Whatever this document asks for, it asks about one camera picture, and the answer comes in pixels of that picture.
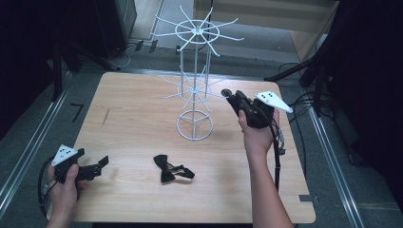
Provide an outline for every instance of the person's left hand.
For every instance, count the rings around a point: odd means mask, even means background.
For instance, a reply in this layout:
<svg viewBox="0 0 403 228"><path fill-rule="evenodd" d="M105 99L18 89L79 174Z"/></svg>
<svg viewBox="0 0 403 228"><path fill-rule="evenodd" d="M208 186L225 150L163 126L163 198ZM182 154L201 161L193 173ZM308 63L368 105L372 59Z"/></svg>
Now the person's left hand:
<svg viewBox="0 0 403 228"><path fill-rule="evenodd" d="M75 179L78 175L79 165L73 164L67 171L65 183L57 182L50 189L50 197L53 205L53 212L48 227L68 227L77 214L77 190ZM48 168L48 177L52 186L54 179L54 167Z"/></svg>

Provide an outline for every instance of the hand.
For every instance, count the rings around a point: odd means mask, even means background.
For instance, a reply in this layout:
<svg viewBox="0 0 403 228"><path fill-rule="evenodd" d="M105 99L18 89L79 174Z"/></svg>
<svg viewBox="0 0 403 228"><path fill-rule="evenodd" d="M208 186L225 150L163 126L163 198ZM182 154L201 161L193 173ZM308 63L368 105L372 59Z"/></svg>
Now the hand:
<svg viewBox="0 0 403 228"><path fill-rule="evenodd" d="M273 129L277 134L277 128L275 125L279 126L279 114L278 110L275 109L273 113ZM253 157L258 157L258 159L266 158L267 151L270 149L271 144L274 141L274 136L270 130L270 127L264 127L262 129L252 128L247 125L246 115L243 110L240 110L238 123L242 128L243 133L243 143L248 155L248 159Z"/></svg>
<svg viewBox="0 0 403 228"><path fill-rule="evenodd" d="M77 214L77 190L75 179L78 175L79 165L73 164L67 171L65 183L57 182L50 190L53 212L48 227L68 227ZM54 167L48 168L49 186L55 183Z"/></svg>

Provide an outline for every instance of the table top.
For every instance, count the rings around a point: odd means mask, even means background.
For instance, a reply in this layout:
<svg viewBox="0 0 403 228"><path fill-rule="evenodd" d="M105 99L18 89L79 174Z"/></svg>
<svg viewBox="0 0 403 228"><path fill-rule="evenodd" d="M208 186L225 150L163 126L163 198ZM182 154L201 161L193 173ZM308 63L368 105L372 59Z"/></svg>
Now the table top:
<svg viewBox="0 0 403 228"><path fill-rule="evenodd" d="M252 98L256 92L278 86L267 82L209 80L208 99L195 107L210 115L212 133L204 140L189 141L177 130L179 116L192 110L178 93L180 77L106 73L95 93L74 148L84 148L80 165L108 155L101 177L89 181L81 193L77 221L251 223L249 168L238 118L220 97L223 88L241 90ZM201 123L197 129L202 130ZM280 126L286 154L280 157L279 194L293 223L310 223L316 215L297 155L285 112ZM165 154L174 165L195 173L193 180L178 177L162 184L161 169L153 157ZM268 154L274 175L274 152Z"/></svg>

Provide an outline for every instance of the black bow tie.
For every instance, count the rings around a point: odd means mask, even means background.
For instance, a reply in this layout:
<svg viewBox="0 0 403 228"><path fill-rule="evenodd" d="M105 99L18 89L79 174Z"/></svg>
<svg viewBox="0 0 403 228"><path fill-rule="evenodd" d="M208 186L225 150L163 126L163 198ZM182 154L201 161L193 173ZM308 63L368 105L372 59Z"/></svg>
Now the black bow tie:
<svg viewBox="0 0 403 228"><path fill-rule="evenodd" d="M167 155L158 155L154 157L154 162L163 170L161 173L161 182L170 182L175 179L174 175L178 175L184 178L193 179L195 174L188 168L180 166L174 166L168 162Z"/></svg>

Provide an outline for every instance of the floor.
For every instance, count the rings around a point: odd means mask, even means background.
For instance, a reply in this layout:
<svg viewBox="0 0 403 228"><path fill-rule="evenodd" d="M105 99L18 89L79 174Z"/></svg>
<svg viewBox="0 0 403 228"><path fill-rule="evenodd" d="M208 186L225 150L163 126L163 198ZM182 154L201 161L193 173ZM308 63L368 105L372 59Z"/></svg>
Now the floor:
<svg viewBox="0 0 403 228"><path fill-rule="evenodd" d="M180 14L173 11L178 11L179 4L184 9L190 9L189 2L164 0L161 8L154 10L160 13L161 18L174 21L175 16ZM171 30L161 22L156 22L155 25L148 25L147 30L154 30L156 34ZM286 30L234 25L223 32L245 40L227 43L217 41L214 44L221 57L213 56L213 76L220 74L227 75L229 79L261 80L299 62ZM158 40L155 49L150 48L153 40ZM141 41L144 41L144 46L135 50ZM131 49L108 61L118 66L125 65L123 72L178 73L180 57L175 48L180 43L177 37L156 39L149 34L142 39L132 37L130 42ZM191 59L192 53L189 52L185 61L191 63ZM106 72L86 57L82 61L84 68L80 73L69 72L65 76L63 99L49 104L52 88L48 88L0 142L0 183L4 186L0 192L0 227L46 225L46 221L40 218L36 200L38 170L44 159L52 155L51 148L58 147L61 142L74 144L96 86ZM295 73L278 82L287 104L293 103L302 93L313 90L301 88L297 83L299 77L299 73ZM77 107L72 104L84 104L81 114L77 114ZM340 137L335 123L327 117L317 118L312 108L308 107L308 104L295 106L295 113L304 115L292 121L291 126L313 197L317 220L312 224L299 224L298 227L403 227L402 214L383 177L370 167L351 165L348 147ZM74 223L72 227L91 227L91 224Z"/></svg>

